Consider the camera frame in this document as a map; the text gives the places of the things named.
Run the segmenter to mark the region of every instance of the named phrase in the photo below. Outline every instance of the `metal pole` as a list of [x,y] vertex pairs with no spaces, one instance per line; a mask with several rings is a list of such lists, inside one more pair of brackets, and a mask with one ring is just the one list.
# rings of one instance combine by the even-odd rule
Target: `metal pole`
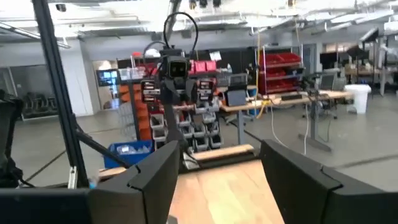
[[76,167],[78,187],[88,187],[86,168],[81,154],[80,143],[76,136],[76,119],[70,104],[67,82],[62,68],[61,56],[54,35],[50,9],[46,0],[32,0],[37,25],[39,27],[43,53],[51,84],[58,104],[59,120],[70,167]]

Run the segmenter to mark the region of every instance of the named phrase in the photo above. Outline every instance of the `gray floor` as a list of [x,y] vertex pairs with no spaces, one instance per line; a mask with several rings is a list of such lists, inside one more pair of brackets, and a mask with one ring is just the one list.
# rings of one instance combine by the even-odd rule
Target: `gray floor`
[[[274,127],[277,137],[292,150],[303,153],[303,141],[298,133],[305,133],[307,120],[302,118],[301,107],[274,110]],[[369,96],[366,115],[353,115],[339,106],[338,119],[330,125],[328,145],[333,151],[323,152],[307,146],[307,156],[327,166],[340,166],[350,162],[398,154],[396,146],[398,132],[398,99],[395,95]],[[81,127],[104,146],[112,142],[127,140],[121,135],[116,111],[104,111],[95,116],[78,118]],[[328,120],[319,124],[320,136],[326,139]],[[225,146],[237,145],[237,130],[221,122]],[[246,129],[264,139],[273,139],[271,114],[260,120],[247,122]],[[24,170],[24,177],[32,175],[49,160],[64,150],[63,138],[57,119],[46,119],[18,124],[14,137],[13,158]],[[253,146],[259,143],[246,136]],[[89,176],[103,167],[102,157],[94,150],[82,145],[86,169]],[[398,190],[398,159],[373,162],[361,166],[339,169],[339,171],[384,190]],[[48,185],[67,181],[68,157],[60,159],[31,180],[35,185]]]

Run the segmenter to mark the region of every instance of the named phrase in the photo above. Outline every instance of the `black metal frame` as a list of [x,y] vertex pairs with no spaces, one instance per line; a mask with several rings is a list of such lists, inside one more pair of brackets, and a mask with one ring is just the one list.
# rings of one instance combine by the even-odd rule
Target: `black metal frame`
[[80,141],[87,144],[102,155],[115,160],[121,166],[128,168],[130,165],[117,155],[108,151],[104,146],[92,140],[79,127],[72,111],[68,87],[63,72],[57,39],[54,35],[54,26],[50,15],[49,4],[46,0],[32,0],[37,25],[39,27],[41,43],[47,69],[51,77],[51,84],[58,104],[59,120],[62,129],[65,148],[68,154],[70,167],[76,167],[78,180],[77,187],[88,187],[85,162],[81,153]]

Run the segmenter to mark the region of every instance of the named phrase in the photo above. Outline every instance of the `white cable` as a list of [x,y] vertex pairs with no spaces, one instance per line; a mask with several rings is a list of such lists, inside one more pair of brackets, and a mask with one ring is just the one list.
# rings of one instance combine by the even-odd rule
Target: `white cable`
[[307,155],[307,136],[308,129],[310,128],[310,119],[308,118],[308,104],[305,104],[305,117],[307,118],[307,129],[305,130],[304,136],[304,155]]
[[286,148],[288,148],[285,144],[282,143],[282,141],[279,140],[279,138],[276,136],[275,134],[275,130],[274,130],[274,111],[272,110],[272,105],[271,107],[271,128],[272,128],[272,134],[274,135],[275,139],[279,142],[279,144],[285,146]]

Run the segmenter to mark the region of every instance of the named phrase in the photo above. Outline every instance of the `white trash can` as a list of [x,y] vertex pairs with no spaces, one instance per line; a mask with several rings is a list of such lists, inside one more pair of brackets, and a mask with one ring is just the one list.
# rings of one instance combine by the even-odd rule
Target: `white trash can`
[[356,114],[365,114],[368,103],[368,93],[372,91],[367,84],[354,84],[344,86],[344,90],[354,94],[354,107]]

